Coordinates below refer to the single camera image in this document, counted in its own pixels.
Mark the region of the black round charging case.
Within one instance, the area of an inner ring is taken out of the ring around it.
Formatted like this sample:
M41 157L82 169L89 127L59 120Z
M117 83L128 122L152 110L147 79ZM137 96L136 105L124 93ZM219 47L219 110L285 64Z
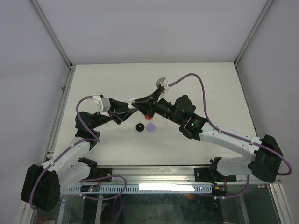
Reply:
M138 132L142 132L144 129L145 129L145 126L143 123L138 123L136 126L135 126L135 129L136 131Z

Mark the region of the purple round earbud charging case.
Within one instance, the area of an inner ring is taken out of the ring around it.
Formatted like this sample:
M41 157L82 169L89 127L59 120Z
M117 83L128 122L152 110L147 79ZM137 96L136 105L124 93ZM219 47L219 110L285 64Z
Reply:
M149 123L146 126L148 132L154 132L156 130L156 125L153 123Z

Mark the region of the white round charging case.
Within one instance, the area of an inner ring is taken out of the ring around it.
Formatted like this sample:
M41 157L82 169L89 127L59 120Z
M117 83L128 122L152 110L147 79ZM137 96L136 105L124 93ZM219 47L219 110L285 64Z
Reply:
M128 109L136 109L135 106L133 106L133 103L135 102L135 98L131 98L129 101L128 101Z

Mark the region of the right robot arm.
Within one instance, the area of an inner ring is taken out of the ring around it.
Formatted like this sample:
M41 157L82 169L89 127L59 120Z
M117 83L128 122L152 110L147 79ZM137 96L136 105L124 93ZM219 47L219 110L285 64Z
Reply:
M147 117L158 114L178 124L179 131L189 139L214 143L238 153L238 157L216 157L210 161L209 176L215 181L229 175L252 174L261 181L273 183L278 176L283 154L274 137L267 134L262 138L250 137L213 126L207 118L194 112L196 107L187 95L171 104L155 91L149 96L130 100L129 106Z

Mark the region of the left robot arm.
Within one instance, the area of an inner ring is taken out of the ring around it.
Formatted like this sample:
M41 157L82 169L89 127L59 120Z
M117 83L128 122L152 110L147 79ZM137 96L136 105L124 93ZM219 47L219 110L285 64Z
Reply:
M76 105L75 137L60 154L41 165L31 165L25 176L21 200L31 209L49 212L73 184L98 176L97 163L84 157L100 142L95 128L110 121L121 124L138 109L126 102L100 95L86 96Z

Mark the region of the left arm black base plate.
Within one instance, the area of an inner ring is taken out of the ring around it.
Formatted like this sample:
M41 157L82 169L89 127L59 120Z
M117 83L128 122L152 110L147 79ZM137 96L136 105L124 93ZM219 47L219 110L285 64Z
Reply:
M93 178L102 178L107 177L106 179L101 180L101 182L111 182L113 174L113 169L111 167L97 167L97 170L95 171L95 174L93 174Z

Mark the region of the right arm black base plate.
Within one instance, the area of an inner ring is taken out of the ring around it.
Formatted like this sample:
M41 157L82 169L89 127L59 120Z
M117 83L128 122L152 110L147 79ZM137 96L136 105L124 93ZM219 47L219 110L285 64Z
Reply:
M236 182L236 175L224 176L216 170L210 171L208 167L194 168L194 177L196 182L209 182L216 184L217 182Z

